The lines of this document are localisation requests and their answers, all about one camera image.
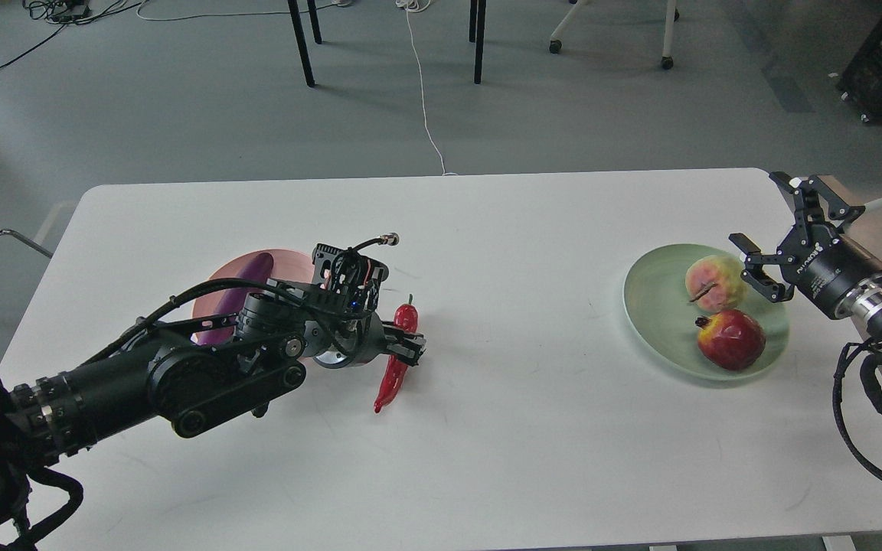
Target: red chili pepper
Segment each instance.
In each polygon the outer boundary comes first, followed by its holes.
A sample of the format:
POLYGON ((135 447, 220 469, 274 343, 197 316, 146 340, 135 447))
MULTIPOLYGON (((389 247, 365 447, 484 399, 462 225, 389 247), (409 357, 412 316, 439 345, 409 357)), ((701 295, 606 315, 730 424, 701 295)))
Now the red chili pepper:
MULTIPOLYGON (((406 304, 400 305, 393 315, 393 324, 407 332, 417 331, 417 308, 413 306, 413 295, 406 304)), ((403 384, 403 376, 407 373, 407 364, 391 355, 386 363, 386 373, 383 373, 381 391, 374 402, 374 412, 379 412, 383 406, 389 404, 397 397, 400 386, 403 384)))

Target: chair leg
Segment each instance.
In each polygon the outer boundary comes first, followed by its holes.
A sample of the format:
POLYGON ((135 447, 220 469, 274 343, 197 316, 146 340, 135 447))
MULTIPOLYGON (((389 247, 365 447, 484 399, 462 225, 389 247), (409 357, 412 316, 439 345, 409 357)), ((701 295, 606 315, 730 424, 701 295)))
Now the chair leg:
POLYGON ((550 33, 551 53, 560 53, 561 46, 563 46, 563 42, 560 42, 560 36, 564 34, 564 29, 567 28, 567 25, 570 25, 570 22, 573 20, 574 15, 577 15, 577 12, 580 11, 580 9, 583 8, 585 4, 587 4, 587 0, 577 0, 577 3, 571 6, 570 10, 567 10, 567 14, 563 16, 563 20, 560 21, 560 24, 557 25, 557 28, 555 28, 554 31, 550 33))
POLYGON ((319 10, 315 9, 315 0, 307 0, 309 5, 309 18, 312 20, 312 38, 315 44, 322 44, 322 32, 319 31, 319 10))
POLYGON ((672 69, 672 28, 676 21, 676 0, 665 4, 665 36, 662 38, 662 69, 672 69))
POLYGON ((469 3, 469 42, 475 42, 475 28, 479 25, 479 0, 469 3))
POLYGON ((39 246, 38 243, 36 243, 35 241, 31 240, 31 238, 28 238, 28 237, 26 237, 25 235, 22 235, 22 234, 19 233, 18 231, 10 230, 10 229, 3 229, 3 230, 0 230, 0 237, 3 236, 3 235, 8 235, 8 236, 10 236, 10 237, 17 238, 17 240, 22 241, 23 244, 28 245, 29 248, 32 248, 32 250, 34 250, 34 251, 38 252, 39 254, 45 256, 46 258, 53 258, 53 253, 51 253, 50 251, 46 250, 45 248, 39 246))
POLYGON ((298 13, 298 0, 288 0, 288 11, 291 12, 291 25, 295 28, 295 41, 298 42, 298 55, 302 58, 302 70, 305 72, 305 84, 315 87, 312 76, 312 61, 309 60, 309 47, 305 44, 305 32, 302 31, 302 15, 298 13))
POLYGON ((485 44, 485 0, 479 0, 479 18, 475 29, 475 83, 482 83, 482 46, 485 44))

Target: peach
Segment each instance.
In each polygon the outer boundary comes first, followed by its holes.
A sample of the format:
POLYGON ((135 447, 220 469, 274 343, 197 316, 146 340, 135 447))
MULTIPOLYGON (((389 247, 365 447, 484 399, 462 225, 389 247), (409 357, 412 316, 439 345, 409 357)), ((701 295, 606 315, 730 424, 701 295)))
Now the peach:
POLYGON ((748 290, 742 271, 742 262, 728 255, 709 255, 693 262, 686 271, 690 302, 714 313, 737 307, 748 290))

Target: power strip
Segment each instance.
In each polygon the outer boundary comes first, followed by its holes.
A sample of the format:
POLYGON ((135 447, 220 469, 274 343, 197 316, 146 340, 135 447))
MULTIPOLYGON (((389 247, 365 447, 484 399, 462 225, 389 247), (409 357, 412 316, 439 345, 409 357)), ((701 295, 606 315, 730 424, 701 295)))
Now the power strip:
POLYGON ((90 15, 90 8, 87 7, 87 0, 67 0, 67 2, 61 2, 60 6, 57 6, 57 10, 59 13, 50 15, 50 21, 74 22, 77 20, 83 20, 83 18, 90 15), (66 9, 59 11, 60 7, 63 5, 66 5, 66 9))

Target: white cable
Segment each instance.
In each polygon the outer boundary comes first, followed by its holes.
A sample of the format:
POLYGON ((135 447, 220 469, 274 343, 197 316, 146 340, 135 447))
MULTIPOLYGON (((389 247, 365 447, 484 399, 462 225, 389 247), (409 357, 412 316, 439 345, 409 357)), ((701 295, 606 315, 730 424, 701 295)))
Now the white cable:
MULTIPOLYGON (((141 0, 138 4, 138 8, 136 9, 136 15, 138 18, 142 18, 145 21, 186 21, 186 20, 194 20, 194 18, 235 18, 240 17, 241 15, 287 15, 289 11, 241 11, 240 13, 233 14, 198 14, 198 15, 182 15, 182 17, 178 18, 148 18, 144 15, 141 15, 141 9, 144 8, 147 4, 151 4, 154 0, 141 0)), ((322 10, 328 8, 330 6, 338 6, 338 4, 326 4, 325 6, 319 6, 315 8, 316 10, 322 10)))
POLYGON ((431 0, 424 2, 423 6, 421 6, 420 0, 396 0, 396 3, 398 8, 409 14, 419 14, 421 11, 427 10, 427 7, 431 5, 431 0))
POLYGON ((402 3, 405 4, 417 4, 417 0, 396 0, 397 7, 403 8, 407 13, 407 30, 410 31, 410 49, 413 49, 413 59, 417 60, 417 76, 420 78, 420 108, 424 114, 424 132, 427 132, 427 139, 431 142, 431 147, 434 147, 434 152, 438 154, 438 159, 441 160, 441 175, 458 175, 456 172, 448 172, 447 168, 444 166, 444 155, 441 155, 441 150, 438 149, 436 143, 434 143, 434 138, 431 137, 431 129, 427 128, 427 100, 424 97, 424 70, 423 67, 420 66, 420 54, 417 53, 417 46, 413 42, 413 27, 410 26, 410 14, 420 13, 420 11, 427 10, 427 6, 430 6, 431 0, 427 0, 427 4, 425 4, 420 9, 410 9, 410 7, 402 6, 402 3))

